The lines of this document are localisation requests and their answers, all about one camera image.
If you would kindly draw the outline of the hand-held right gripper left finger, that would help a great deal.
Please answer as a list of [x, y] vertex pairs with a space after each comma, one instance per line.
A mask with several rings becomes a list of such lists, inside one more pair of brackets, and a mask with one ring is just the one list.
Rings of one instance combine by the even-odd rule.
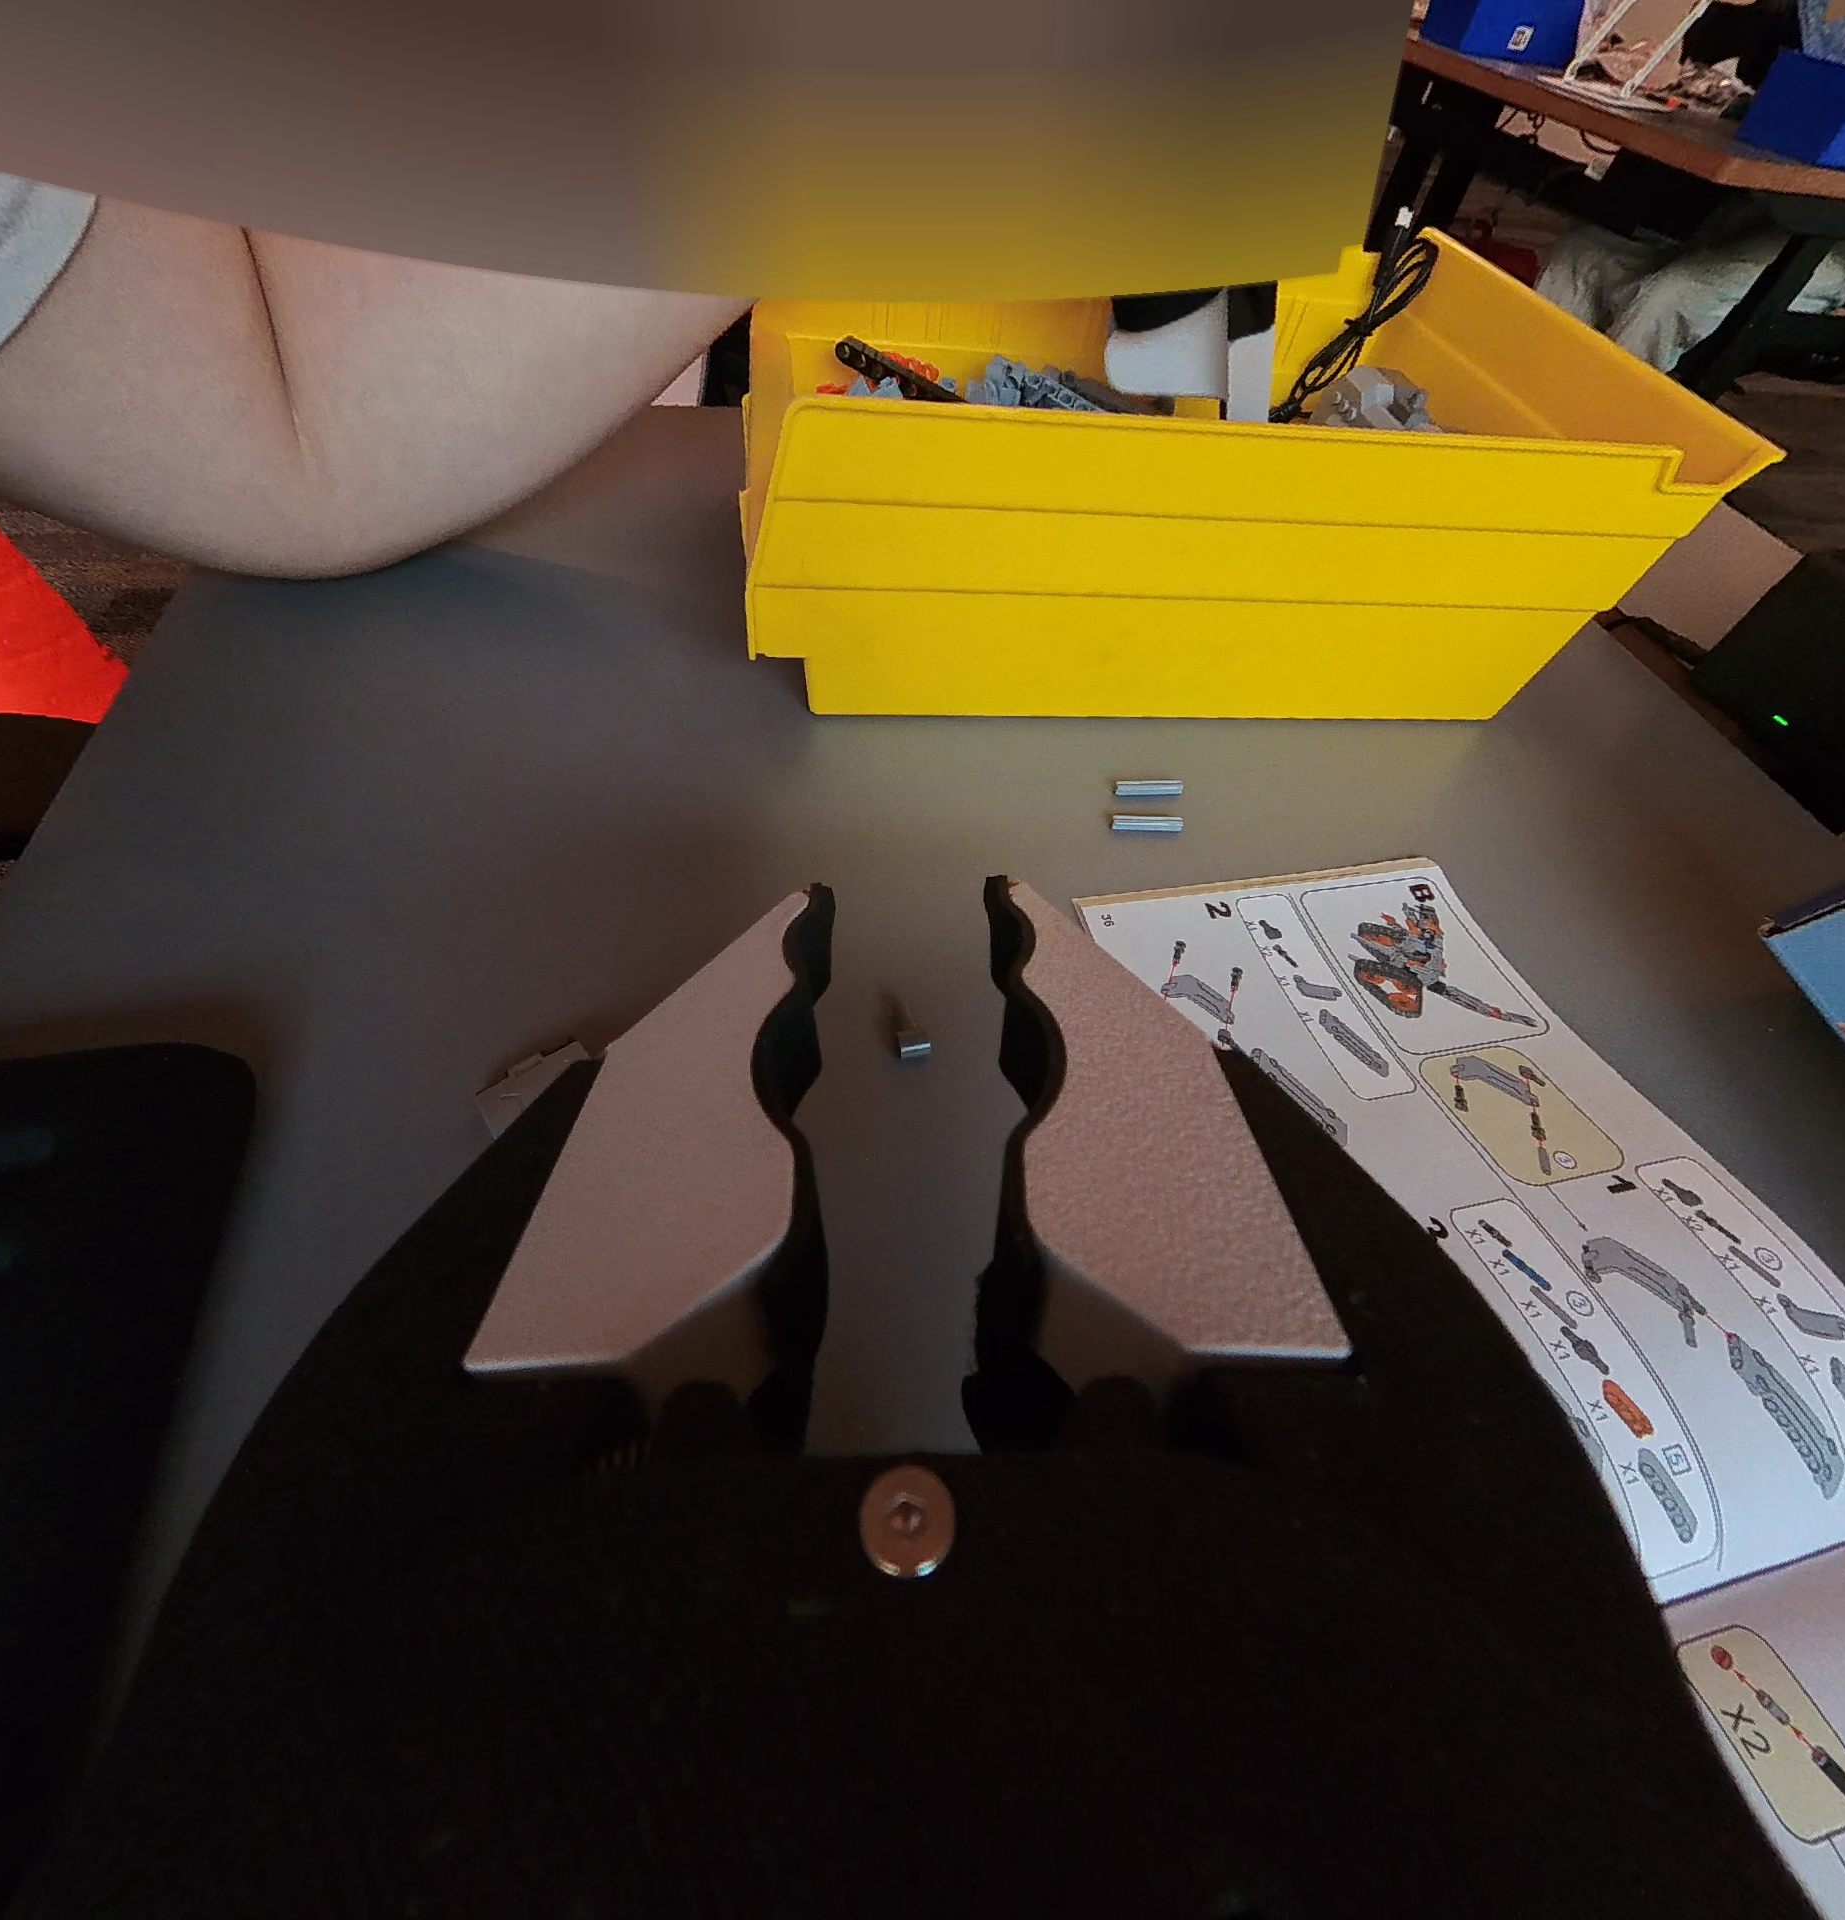
[[463, 1364], [733, 1391], [799, 1452], [825, 1330], [809, 1143], [835, 898], [790, 893], [610, 1043]]

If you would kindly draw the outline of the blue storage bin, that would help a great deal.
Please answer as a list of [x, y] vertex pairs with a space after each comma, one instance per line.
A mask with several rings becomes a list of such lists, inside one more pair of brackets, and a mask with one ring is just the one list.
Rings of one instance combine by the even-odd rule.
[[1740, 142], [1845, 172], [1845, 59], [1781, 51], [1743, 118]]
[[1582, 36], [1584, 2], [1455, 2], [1430, 3], [1419, 39], [1475, 59], [1568, 67]]

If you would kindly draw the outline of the grey desk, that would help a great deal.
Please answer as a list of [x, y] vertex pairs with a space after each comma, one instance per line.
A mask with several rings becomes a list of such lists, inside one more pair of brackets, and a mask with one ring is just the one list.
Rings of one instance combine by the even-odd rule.
[[[488, 1142], [475, 1092], [838, 898], [814, 1452], [965, 1452], [1005, 1133], [982, 884], [1054, 904], [1425, 854], [1554, 1009], [1845, 1278], [1845, 1047], [1758, 939], [1826, 833], [1614, 636], [1483, 724], [813, 715], [749, 660], [733, 411], [659, 407], [478, 542], [192, 574], [0, 898], [0, 1059], [188, 1042], [260, 1125], [124, 1651], [275, 1383]], [[1121, 777], [1185, 780], [1119, 802]], [[1116, 836], [1113, 811], [1182, 819]], [[935, 1042], [900, 1062], [883, 997]]]

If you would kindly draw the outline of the building pieces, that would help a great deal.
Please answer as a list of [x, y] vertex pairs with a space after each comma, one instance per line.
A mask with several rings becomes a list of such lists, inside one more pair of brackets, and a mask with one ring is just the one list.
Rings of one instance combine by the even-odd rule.
[[[820, 397], [852, 397], [849, 393], [849, 382], [825, 382], [817, 387]], [[1034, 370], [1019, 359], [1009, 359], [1005, 355], [989, 357], [986, 370], [978, 375], [969, 387], [957, 385], [957, 392], [967, 403], [1007, 407], [1007, 408], [1039, 408], [1039, 411], [1061, 411], [1061, 414], [1102, 414], [1102, 415], [1119, 415], [1119, 418], [1175, 418], [1176, 400], [1167, 397], [1124, 397], [1104, 384], [1102, 379], [1092, 379], [1074, 370], [1046, 366]], [[1298, 411], [1294, 420], [1298, 424], [1304, 421], [1304, 411]]]

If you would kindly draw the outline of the black device with green light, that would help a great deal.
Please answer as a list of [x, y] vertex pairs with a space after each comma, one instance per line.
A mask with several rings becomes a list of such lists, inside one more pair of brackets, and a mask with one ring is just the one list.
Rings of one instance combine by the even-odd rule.
[[1704, 655], [1692, 688], [1793, 798], [1845, 829], [1845, 551], [1803, 557]]

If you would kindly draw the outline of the wooden background table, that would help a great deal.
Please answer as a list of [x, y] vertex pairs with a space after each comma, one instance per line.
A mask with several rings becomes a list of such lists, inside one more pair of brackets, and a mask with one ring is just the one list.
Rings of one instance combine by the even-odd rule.
[[1472, 59], [1409, 36], [1404, 62], [1499, 107], [1558, 122], [1679, 173], [1761, 194], [1806, 194], [1845, 203], [1845, 172], [1750, 147], [1731, 127], [1688, 112], [1647, 114], [1582, 98], [1542, 72], [1498, 59]]

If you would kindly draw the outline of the orange red object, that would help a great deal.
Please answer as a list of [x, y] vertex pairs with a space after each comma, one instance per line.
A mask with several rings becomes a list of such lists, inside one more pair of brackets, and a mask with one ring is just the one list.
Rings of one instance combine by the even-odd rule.
[[103, 722], [127, 666], [0, 531], [0, 713]]

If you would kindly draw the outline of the yellow storage bin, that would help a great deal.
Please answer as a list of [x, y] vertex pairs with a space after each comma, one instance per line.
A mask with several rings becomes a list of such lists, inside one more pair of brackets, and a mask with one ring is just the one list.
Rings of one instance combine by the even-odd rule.
[[763, 300], [747, 639], [819, 713], [1490, 717], [1782, 454], [1435, 232], [1365, 361], [1438, 434], [829, 392], [1102, 370], [1106, 300]]

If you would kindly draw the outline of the grey curved building piece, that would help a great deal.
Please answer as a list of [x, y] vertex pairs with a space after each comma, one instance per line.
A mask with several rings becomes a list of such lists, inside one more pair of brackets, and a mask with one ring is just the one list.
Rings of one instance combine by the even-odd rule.
[[569, 1042], [546, 1051], [532, 1051], [508, 1067], [497, 1079], [475, 1092], [478, 1113], [488, 1133], [499, 1139], [513, 1121], [521, 1117], [536, 1097], [546, 1092], [565, 1068], [590, 1062], [591, 1056], [584, 1045]]

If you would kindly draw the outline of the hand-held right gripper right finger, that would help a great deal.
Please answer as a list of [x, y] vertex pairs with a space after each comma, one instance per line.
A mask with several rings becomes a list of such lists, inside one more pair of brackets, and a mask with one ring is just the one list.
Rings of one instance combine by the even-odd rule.
[[1166, 1402], [1210, 1364], [1349, 1356], [1208, 1039], [1024, 882], [983, 902], [1027, 1113], [978, 1292], [978, 1443], [1046, 1446], [1098, 1379]]

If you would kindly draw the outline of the grey white controller block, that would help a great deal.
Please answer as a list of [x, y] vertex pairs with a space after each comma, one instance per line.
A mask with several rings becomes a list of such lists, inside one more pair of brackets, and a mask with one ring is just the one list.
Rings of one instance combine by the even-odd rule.
[[1438, 434], [1430, 397], [1392, 368], [1357, 366], [1324, 385], [1304, 411], [1311, 427]]

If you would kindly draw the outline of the pale grey cloth bundle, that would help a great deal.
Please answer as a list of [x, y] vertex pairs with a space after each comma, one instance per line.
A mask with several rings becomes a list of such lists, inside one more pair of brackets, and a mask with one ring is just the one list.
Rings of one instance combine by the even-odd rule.
[[1673, 246], [1582, 224], [1547, 252], [1534, 292], [1633, 357], [1671, 372], [1747, 297], [1782, 246], [1778, 226]]

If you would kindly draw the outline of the person's left forearm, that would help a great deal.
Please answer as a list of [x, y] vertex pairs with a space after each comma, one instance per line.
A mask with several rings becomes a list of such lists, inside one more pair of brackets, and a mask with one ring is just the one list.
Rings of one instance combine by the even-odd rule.
[[357, 574], [546, 486], [747, 304], [105, 199], [0, 348], [0, 497], [190, 563]]

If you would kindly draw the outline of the blue robot kit box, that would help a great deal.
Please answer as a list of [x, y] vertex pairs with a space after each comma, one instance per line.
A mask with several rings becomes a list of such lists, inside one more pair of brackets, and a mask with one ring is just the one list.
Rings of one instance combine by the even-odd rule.
[[1845, 1039], [1845, 882], [1775, 915], [1761, 926], [1761, 939]]

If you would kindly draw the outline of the red bag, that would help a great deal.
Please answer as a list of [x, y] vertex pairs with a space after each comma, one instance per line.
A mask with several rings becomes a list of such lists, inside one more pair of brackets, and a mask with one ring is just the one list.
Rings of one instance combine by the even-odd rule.
[[1492, 217], [1460, 214], [1449, 222], [1447, 232], [1476, 257], [1534, 289], [1542, 270], [1541, 252], [1517, 238], [1505, 236]]

